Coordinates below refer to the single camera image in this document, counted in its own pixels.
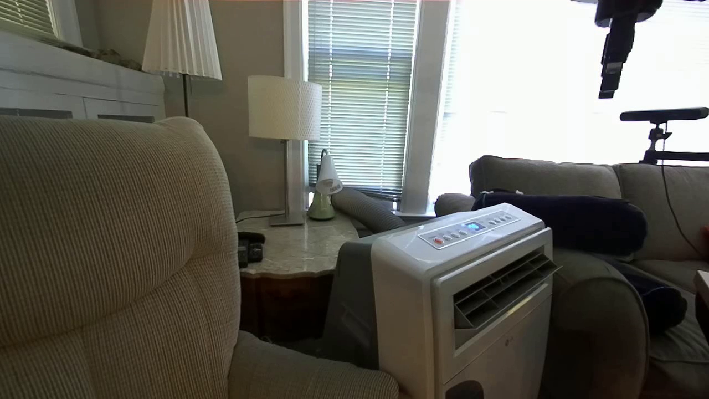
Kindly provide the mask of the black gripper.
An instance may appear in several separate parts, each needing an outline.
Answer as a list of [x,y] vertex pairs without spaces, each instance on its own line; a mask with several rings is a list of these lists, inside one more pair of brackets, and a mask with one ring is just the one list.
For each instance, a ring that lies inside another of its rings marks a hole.
[[599,0],[596,27],[608,27],[601,56],[601,88],[599,98],[610,101],[622,75],[622,66],[634,48],[637,25],[649,20],[663,0]]

